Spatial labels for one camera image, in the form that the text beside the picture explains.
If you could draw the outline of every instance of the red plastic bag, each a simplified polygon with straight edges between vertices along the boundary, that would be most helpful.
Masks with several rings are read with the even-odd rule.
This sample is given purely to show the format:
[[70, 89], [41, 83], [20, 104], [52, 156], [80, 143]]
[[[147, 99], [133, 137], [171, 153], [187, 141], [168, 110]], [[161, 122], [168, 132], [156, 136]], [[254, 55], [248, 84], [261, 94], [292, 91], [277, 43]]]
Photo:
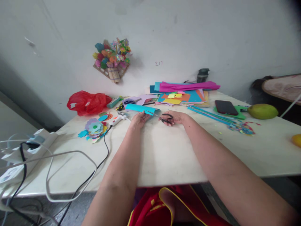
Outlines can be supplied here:
[[79, 116], [84, 116], [102, 112], [103, 108], [111, 101], [112, 98], [106, 94], [91, 94], [82, 90], [69, 98], [67, 108], [77, 111]]

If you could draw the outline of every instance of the mango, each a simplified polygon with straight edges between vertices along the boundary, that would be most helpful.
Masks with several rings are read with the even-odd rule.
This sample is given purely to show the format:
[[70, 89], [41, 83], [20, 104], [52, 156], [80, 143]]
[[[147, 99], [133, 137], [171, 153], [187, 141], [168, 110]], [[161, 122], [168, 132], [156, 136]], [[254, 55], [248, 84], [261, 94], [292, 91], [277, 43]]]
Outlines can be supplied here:
[[248, 108], [249, 114], [256, 119], [272, 119], [278, 115], [277, 109], [268, 104], [256, 104]]
[[297, 134], [292, 137], [292, 142], [301, 148], [301, 134]]

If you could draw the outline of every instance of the forearm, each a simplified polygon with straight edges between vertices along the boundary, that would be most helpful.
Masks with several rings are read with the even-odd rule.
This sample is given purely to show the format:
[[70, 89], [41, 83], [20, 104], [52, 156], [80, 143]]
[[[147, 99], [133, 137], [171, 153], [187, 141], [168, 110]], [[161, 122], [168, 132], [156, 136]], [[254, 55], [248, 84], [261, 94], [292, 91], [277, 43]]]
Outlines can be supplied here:
[[127, 224], [138, 180], [140, 137], [139, 128], [128, 129], [108, 166], [83, 221], [83, 226]]
[[241, 225], [290, 225], [293, 208], [240, 159], [186, 116], [184, 128], [208, 180]]

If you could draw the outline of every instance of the red clothing with yellow trim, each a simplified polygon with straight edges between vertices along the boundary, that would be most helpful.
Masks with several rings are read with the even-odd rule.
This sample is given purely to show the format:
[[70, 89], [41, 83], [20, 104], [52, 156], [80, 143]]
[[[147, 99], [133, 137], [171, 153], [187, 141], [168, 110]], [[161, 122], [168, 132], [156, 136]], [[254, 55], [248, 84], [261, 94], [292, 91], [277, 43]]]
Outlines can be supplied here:
[[201, 221], [206, 226], [229, 226], [209, 213], [190, 185], [147, 189], [132, 211], [128, 226], [171, 226], [177, 221]]

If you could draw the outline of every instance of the hand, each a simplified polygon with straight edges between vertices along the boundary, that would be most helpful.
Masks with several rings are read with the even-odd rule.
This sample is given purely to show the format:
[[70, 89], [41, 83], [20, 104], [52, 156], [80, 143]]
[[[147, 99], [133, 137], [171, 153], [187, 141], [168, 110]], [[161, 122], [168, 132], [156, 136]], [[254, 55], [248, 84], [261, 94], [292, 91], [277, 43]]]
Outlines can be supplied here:
[[[173, 116], [173, 119], [168, 120], [168, 121], [171, 122], [171, 124], [169, 124], [167, 122], [164, 122], [164, 124], [167, 125], [167, 126], [172, 126], [175, 123], [182, 124], [184, 118], [187, 116], [187, 114], [182, 113], [182, 112], [178, 112], [178, 111], [167, 111], [167, 112], [164, 112], [164, 114], [170, 114], [170, 115]], [[168, 115], [161, 115], [160, 117], [163, 118], [163, 119], [170, 118], [170, 116], [168, 116]]]
[[136, 114], [132, 121], [131, 121], [131, 127], [133, 128], [139, 128], [141, 129], [144, 126], [144, 123], [149, 119], [150, 115], [143, 112], [139, 112]]

